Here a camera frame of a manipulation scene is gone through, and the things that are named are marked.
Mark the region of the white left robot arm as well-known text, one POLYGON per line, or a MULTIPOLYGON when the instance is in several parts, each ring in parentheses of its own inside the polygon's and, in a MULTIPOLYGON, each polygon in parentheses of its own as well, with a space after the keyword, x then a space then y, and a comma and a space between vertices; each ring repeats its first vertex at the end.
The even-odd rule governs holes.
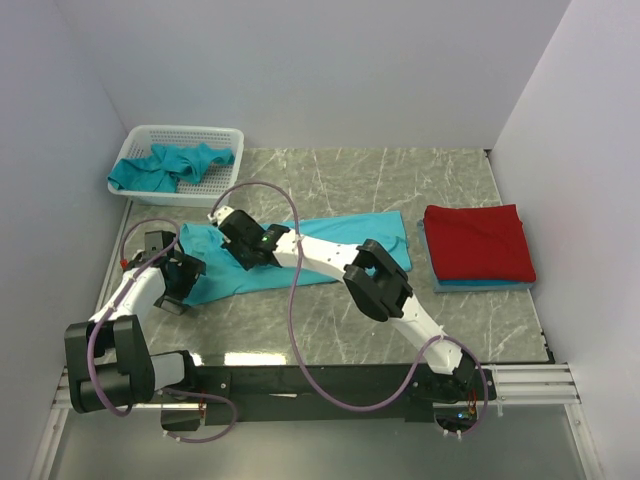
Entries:
POLYGON ((176 401, 193 399, 200 378, 191 354, 175 350, 152 355, 141 321, 155 308, 176 315, 205 263, 181 252, 165 254, 147 269, 151 256, 142 251, 124 261, 122 282, 104 307, 64 334, 70 399, 78 413, 104 410, 107 399, 120 415, 147 403, 163 388, 176 401))

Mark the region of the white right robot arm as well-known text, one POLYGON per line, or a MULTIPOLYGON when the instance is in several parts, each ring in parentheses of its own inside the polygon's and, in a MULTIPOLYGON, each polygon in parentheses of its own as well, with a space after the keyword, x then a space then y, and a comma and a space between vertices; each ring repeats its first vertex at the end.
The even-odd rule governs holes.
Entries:
POLYGON ((223 247, 244 269, 294 269, 288 299, 289 328, 293 327, 301 273, 318 273, 343 284, 362 314, 391 323, 419 349, 444 395, 460 399, 473 388, 477 372, 473 357, 448 338, 427 313, 409 284, 408 274, 379 242, 334 243, 277 224, 264 229, 225 221, 218 229, 225 237, 223 247))

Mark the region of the light blue t-shirt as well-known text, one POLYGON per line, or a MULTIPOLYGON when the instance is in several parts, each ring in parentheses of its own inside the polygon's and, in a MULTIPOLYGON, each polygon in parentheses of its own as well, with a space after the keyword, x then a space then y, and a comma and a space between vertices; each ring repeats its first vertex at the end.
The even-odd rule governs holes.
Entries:
MULTIPOLYGON (((300 230, 305 235, 335 243, 362 244, 367 239, 376 240, 405 271, 412 269, 407 233, 398 211, 302 220, 300 230)), ((233 295, 288 288, 294 278, 292 268, 266 266, 244 270, 222 248, 221 232, 210 225, 183 224, 180 243, 186 254, 206 265, 205 273, 184 301, 188 306, 233 295)))

